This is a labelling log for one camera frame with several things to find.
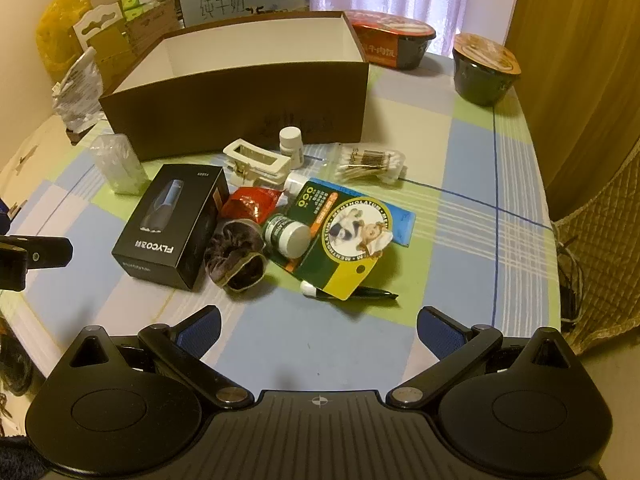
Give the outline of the dark brown velvet scrunchie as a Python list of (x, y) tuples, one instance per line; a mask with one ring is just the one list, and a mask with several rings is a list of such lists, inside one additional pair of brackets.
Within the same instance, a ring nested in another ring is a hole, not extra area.
[(256, 286), (265, 276), (267, 258), (262, 229), (248, 219), (221, 222), (204, 252), (209, 278), (228, 292), (239, 294)]

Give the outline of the clear plastic floss pick box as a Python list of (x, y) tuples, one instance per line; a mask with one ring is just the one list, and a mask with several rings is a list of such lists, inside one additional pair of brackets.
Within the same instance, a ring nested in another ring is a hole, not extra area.
[(90, 154), (111, 190), (118, 195), (141, 195), (150, 179), (124, 134), (101, 134), (89, 148)]

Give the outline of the black Flyco shaver box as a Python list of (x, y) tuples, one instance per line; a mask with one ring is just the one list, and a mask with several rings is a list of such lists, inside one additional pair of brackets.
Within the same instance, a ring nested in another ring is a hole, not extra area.
[(120, 233), (112, 256), (133, 278), (191, 290), (228, 198), (221, 166), (165, 164)]

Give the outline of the blue cream tube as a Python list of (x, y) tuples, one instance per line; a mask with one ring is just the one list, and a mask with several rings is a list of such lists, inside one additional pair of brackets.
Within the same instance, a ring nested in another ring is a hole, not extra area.
[[(352, 190), (351, 188), (345, 188), (343, 185), (318, 179), (315, 177), (307, 177), (300, 172), (291, 172), (285, 179), (283, 185), (283, 191), (292, 200), (303, 189), (307, 183), (320, 184), (331, 190), (341, 192), (350, 197), (363, 196), (363, 193)], [(390, 216), (393, 219), (393, 234), (394, 242), (398, 245), (408, 247), (411, 240), (414, 224), (416, 223), (416, 214), (407, 209), (401, 208), (386, 200), (381, 202), (390, 211)]]

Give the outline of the black pen white tip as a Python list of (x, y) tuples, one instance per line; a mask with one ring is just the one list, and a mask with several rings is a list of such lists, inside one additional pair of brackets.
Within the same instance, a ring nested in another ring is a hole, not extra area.
[[(337, 300), (337, 297), (334, 297), (327, 292), (324, 292), (322, 289), (314, 287), (310, 283), (306, 281), (302, 281), (299, 286), (300, 292), (309, 298), (314, 299), (322, 299), (322, 300)], [(397, 294), (393, 292), (389, 292), (388, 290), (376, 289), (372, 287), (360, 286), (357, 287), (352, 294), (349, 296), (349, 299), (357, 299), (357, 300), (390, 300), (395, 301), (398, 298)]]

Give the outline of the green bottle white cap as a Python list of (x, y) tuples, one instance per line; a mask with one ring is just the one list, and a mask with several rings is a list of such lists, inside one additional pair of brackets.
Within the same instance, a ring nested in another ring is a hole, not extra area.
[(268, 248), (288, 259), (300, 258), (311, 242), (309, 226), (285, 214), (273, 214), (262, 230)]

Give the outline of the red snack packet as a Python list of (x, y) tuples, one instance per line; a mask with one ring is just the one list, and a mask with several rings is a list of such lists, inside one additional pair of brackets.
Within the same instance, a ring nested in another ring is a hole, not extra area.
[(252, 220), (263, 224), (277, 209), (281, 191), (258, 186), (237, 188), (224, 203), (221, 217), (228, 220)]

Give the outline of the cream white plastic clip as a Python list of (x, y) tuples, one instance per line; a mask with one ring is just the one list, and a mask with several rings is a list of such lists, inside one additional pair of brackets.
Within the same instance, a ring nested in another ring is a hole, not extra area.
[(244, 139), (232, 141), (222, 154), (235, 186), (280, 186), (291, 171), (291, 159), (260, 148)]

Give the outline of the cotton swabs plastic bag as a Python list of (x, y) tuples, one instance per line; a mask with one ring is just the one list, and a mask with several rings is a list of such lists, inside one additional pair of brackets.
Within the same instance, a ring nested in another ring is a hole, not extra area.
[(344, 181), (377, 178), (395, 183), (405, 167), (405, 155), (395, 150), (342, 146), (335, 159), (335, 175)]

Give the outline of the small white pill bottle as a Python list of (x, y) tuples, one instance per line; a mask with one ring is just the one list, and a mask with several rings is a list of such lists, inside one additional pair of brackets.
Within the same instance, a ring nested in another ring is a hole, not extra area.
[(291, 169), (304, 166), (304, 144), (302, 130), (295, 126), (287, 126), (279, 132), (280, 152), (291, 159)]

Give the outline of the crumpled silver foil bag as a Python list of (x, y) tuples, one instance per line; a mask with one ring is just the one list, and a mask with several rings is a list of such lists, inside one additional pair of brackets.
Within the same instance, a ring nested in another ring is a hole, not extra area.
[(96, 65), (96, 49), (88, 47), (52, 88), (52, 107), (67, 130), (81, 133), (102, 118), (102, 93), (103, 81)]

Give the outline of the checkered tablecloth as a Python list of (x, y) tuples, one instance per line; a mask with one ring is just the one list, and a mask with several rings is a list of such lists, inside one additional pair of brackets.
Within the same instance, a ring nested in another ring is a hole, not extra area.
[(70, 145), (50, 118), (3, 170), (1, 196), (21, 205), (14, 233), (65, 236), (73, 259), (30, 271), (1, 311), (49, 373), (86, 325), (130, 335), (213, 304), (224, 328), (205, 361), (253, 392), (390, 390), (435, 361), (416, 336), (425, 306), (508, 336), (559, 325), (554, 236), (514, 93), (492, 110), (466, 102), (450, 59), (437, 55), (409, 73), (375, 66), (363, 135), (403, 152), (407, 170), (393, 186), (361, 191), (416, 215), (410, 243), (390, 246), (368, 277), (397, 295), (391, 304), (307, 298), (278, 266), (240, 296), (209, 280), (189, 292), (130, 278), (112, 248), (137, 202), (115, 195), (87, 145)]

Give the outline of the wicker chair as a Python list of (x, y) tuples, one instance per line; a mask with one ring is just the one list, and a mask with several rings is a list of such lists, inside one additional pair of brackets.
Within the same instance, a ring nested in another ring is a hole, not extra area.
[(570, 348), (582, 354), (639, 326), (639, 149), (584, 206), (555, 223), (582, 270)]

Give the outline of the yellow plastic bag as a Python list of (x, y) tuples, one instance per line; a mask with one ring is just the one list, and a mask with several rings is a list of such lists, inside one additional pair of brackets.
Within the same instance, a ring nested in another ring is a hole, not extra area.
[(93, 8), (91, 0), (52, 0), (40, 16), (35, 40), (51, 81), (60, 82), (82, 53), (74, 26)]

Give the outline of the cardboard boxes stack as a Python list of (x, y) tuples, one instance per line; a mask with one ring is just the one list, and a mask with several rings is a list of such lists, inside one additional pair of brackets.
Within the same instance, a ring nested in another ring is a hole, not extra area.
[(174, 0), (119, 0), (101, 4), (73, 26), (82, 50), (94, 62), (105, 90), (119, 80), (156, 40), (179, 28)]

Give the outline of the brown cardboard storage box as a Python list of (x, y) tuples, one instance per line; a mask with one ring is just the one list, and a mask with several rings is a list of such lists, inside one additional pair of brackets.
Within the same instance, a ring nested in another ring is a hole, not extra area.
[(345, 13), (268, 13), (168, 32), (100, 103), (142, 162), (238, 139), (275, 150), (288, 126), (306, 144), (357, 142), (368, 76)]

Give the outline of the orange lid instant noodle bowl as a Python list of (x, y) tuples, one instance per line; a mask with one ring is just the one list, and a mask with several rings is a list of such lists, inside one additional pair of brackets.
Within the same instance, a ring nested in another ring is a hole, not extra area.
[(495, 106), (522, 74), (509, 49), (470, 32), (454, 37), (452, 55), (454, 88), (465, 101), (478, 106)]

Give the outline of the red lid instant noodle bowl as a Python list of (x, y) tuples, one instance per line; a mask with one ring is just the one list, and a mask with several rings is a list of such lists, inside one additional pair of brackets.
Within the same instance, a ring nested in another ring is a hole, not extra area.
[(436, 38), (431, 25), (414, 18), (363, 10), (347, 10), (345, 15), (368, 62), (395, 70), (417, 68)]

